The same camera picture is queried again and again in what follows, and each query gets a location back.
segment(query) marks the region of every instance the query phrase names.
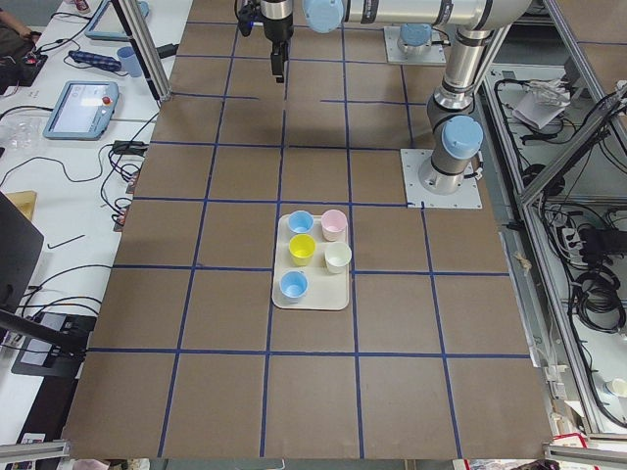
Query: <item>pink cup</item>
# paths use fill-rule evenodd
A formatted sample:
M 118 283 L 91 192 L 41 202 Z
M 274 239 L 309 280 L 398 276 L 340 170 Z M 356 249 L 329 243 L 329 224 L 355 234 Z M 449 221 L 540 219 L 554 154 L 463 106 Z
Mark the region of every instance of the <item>pink cup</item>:
M 322 224 L 322 235 L 329 242 L 340 240 L 346 233 L 346 227 L 348 226 L 348 220 L 344 213 L 335 209 L 325 212 L 320 222 Z

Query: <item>yellow cup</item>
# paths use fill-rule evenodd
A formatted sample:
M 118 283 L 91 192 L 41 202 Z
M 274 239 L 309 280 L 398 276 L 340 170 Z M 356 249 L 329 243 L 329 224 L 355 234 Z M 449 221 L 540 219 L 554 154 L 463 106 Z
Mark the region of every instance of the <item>yellow cup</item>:
M 290 240 L 290 255 L 297 266 L 307 266 L 315 252 L 315 240 L 311 235 L 295 235 Z

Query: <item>tablet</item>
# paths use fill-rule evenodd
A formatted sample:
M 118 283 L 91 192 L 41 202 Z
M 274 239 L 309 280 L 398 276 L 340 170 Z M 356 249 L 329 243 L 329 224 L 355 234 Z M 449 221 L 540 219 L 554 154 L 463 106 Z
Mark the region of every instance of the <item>tablet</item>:
M 116 108 L 118 85 L 111 81 L 69 81 L 48 119 L 48 139 L 97 140 Z
M 150 9 L 146 2 L 137 2 L 144 18 Z M 116 9 L 111 0 L 103 0 L 85 30 L 85 36 L 102 41 L 126 41 L 126 33 L 120 23 Z

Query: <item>blue joint cap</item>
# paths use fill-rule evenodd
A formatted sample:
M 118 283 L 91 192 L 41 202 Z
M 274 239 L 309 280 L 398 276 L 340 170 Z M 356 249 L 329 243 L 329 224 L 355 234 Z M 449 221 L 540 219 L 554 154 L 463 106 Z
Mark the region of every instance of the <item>blue joint cap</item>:
M 303 11 L 307 25 L 315 32 L 331 32 L 344 19 L 342 0 L 304 0 Z
M 431 24 L 405 23 L 401 26 L 401 40 L 408 46 L 423 46 L 431 40 Z
M 471 159 L 483 142 L 481 125 L 470 116 L 455 116 L 449 119 L 442 131 L 442 143 L 455 159 Z

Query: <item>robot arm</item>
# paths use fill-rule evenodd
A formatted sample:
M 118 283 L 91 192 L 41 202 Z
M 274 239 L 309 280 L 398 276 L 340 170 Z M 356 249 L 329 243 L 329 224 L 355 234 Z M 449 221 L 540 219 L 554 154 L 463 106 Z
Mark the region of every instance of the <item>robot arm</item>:
M 342 22 L 457 24 L 457 41 L 434 97 L 440 106 L 460 110 L 472 101 L 468 91 L 473 88 L 492 31 L 512 24 L 530 3 L 531 0 L 303 0 L 303 10 L 310 28 L 322 33 Z M 238 14 L 245 36 L 250 34 L 252 22 L 264 25 L 265 37 L 272 42 L 272 74 L 279 82 L 283 81 L 294 31 L 293 10 L 294 0 L 251 0 Z
M 240 11 L 240 30 L 250 33 L 252 22 L 264 24 L 272 41 L 272 74 L 283 81 L 293 33 L 293 0 L 248 0 Z M 483 141 L 481 126 L 470 116 L 477 71 L 494 30 L 515 22 L 531 0 L 303 0 L 311 29 L 330 32 L 342 22 L 456 24 L 456 41 L 442 83 L 427 105 L 436 147 L 418 173 L 429 191 L 447 195 L 459 188 L 468 162 Z

